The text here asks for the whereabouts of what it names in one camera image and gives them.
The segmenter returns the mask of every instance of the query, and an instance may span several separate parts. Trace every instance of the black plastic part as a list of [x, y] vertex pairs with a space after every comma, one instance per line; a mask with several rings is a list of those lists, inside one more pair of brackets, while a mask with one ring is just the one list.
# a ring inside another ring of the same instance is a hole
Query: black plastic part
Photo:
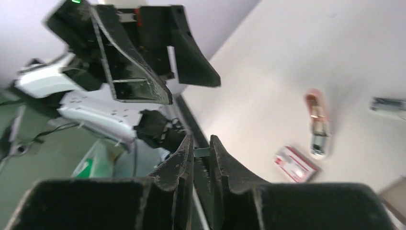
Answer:
[[52, 60], [52, 61], [50, 61], [50, 62], [48, 62], [48, 63], [38, 64], [38, 65], [35, 65], [35, 66], [30, 66], [30, 67], [28, 67], [28, 68], [26, 68], [26, 69], [17, 71], [17, 74], [20, 75], [20, 74], [24, 74], [24, 73], [28, 73], [28, 72], [35, 71], [35, 70], [37, 70], [37, 69], [45, 68], [45, 67], [47, 67], [47, 66], [54, 65], [54, 64], [58, 63], [60, 60], [66, 58], [66, 56], [67, 56], [68, 54], [69, 54], [68, 52], [64, 52], [62, 55], [58, 56], [57, 58], [55, 58], [54, 60]]
[[[186, 127], [189, 128], [195, 140], [195, 147], [197, 148], [209, 148], [209, 142], [204, 136], [199, 124], [193, 117], [189, 107], [187, 106], [182, 95], [178, 95], [175, 98], [175, 102], [181, 116], [184, 119]], [[199, 157], [195, 159], [194, 165], [194, 183], [196, 187], [196, 193], [202, 204], [204, 213], [206, 214], [207, 221], [212, 223], [212, 204], [211, 204], [211, 194], [210, 194], [210, 163], [209, 157]]]
[[106, 83], [103, 67], [99, 62], [86, 63], [74, 57], [61, 72], [87, 91], [99, 90]]
[[164, 148], [175, 152], [182, 143], [186, 133], [170, 127], [170, 121], [160, 112], [143, 110], [141, 120], [134, 126], [137, 137], [151, 148]]
[[114, 97], [122, 102], [172, 104], [171, 92], [134, 47], [119, 21], [117, 9], [96, 5], [91, 13]]
[[13, 81], [7, 90], [19, 97], [27, 106], [34, 109], [36, 112], [51, 119], [61, 117], [61, 114], [59, 114], [57, 110], [61, 107], [59, 102], [62, 100], [65, 94], [68, 93], [57, 92], [44, 98], [34, 98], [15, 87], [15, 81]]
[[[212, 230], [392, 230], [361, 184], [270, 184], [210, 141]], [[145, 178], [44, 181], [6, 229], [190, 230], [193, 138]]]
[[145, 178], [36, 184], [7, 229], [186, 230], [191, 225], [193, 141]]
[[[120, 22], [118, 14], [122, 12], [134, 13], [136, 22]], [[73, 73], [69, 77], [90, 91], [100, 84], [95, 78], [107, 82], [113, 98], [120, 102], [172, 104], [165, 85], [175, 77], [168, 46], [174, 47], [179, 83], [221, 85], [220, 76], [192, 37], [183, 6], [117, 10], [112, 5], [66, 0], [46, 25], [68, 44], [77, 59], [99, 69], [86, 73], [70, 68]]]
[[158, 53], [160, 73], [170, 72], [169, 60], [163, 59], [167, 46], [173, 46], [179, 83], [207, 87], [219, 87], [220, 76], [206, 60], [191, 34], [183, 6], [143, 6], [139, 8], [140, 45], [148, 52]]

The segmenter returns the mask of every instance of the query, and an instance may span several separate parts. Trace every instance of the white wall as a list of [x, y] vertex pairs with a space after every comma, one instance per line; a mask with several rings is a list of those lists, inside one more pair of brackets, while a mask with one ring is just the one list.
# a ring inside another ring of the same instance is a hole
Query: white wall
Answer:
[[[0, 14], [0, 86], [16, 78], [16, 71], [31, 58], [53, 58], [63, 43], [42, 20], [60, 0], [2, 0]], [[210, 58], [259, 0], [148, 0], [151, 5], [186, 7], [194, 38]]]

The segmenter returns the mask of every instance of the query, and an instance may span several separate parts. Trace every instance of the red and white box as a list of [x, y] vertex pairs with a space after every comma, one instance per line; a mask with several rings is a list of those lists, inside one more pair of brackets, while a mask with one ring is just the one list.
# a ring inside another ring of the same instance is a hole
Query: red and white box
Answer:
[[294, 183], [309, 181], [318, 168], [295, 149], [285, 146], [275, 155], [275, 166]]

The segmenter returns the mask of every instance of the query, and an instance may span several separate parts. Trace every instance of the wire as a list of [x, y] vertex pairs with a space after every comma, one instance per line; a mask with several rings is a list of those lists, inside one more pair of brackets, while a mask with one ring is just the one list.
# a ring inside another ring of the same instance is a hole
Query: wire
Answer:
[[49, 135], [51, 133], [55, 133], [55, 132], [62, 131], [62, 130], [68, 129], [68, 128], [76, 127], [78, 125], [79, 125], [78, 123], [73, 123], [72, 122], [72, 123], [68, 123], [68, 124], [65, 124], [65, 125], [58, 126], [58, 127], [54, 128], [54, 129], [52, 129], [50, 131], [45, 131], [45, 132], [42, 132], [42, 133], [38, 134], [37, 136], [35, 136], [33, 138], [33, 141], [37, 140], [40, 137], [44, 137], [46, 135]]

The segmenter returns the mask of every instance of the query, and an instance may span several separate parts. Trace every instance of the white panel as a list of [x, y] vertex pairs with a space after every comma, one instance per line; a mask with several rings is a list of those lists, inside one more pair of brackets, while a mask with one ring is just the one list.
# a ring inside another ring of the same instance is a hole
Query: white panel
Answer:
[[372, 96], [406, 97], [406, 1], [264, 0], [212, 58], [222, 87], [183, 93], [207, 138], [271, 182], [282, 146], [308, 156], [304, 95], [320, 89], [331, 114], [331, 155], [317, 182], [378, 191], [406, 174], [406, 122], [368, 113]]
[[106, 102], [78, 91], [68, 93], [61, 102], [58, 112], [67, 119], [91, 123], [126, 141], [135, 138], [132, 128], [138, 125], [141, 115], [132, 104]]
[[57, 63], [21, 75], [15, 86], [34, 98], [44, 98], [56, 92], [83, 90], [60, 71], [73, 56], [69, 54]]

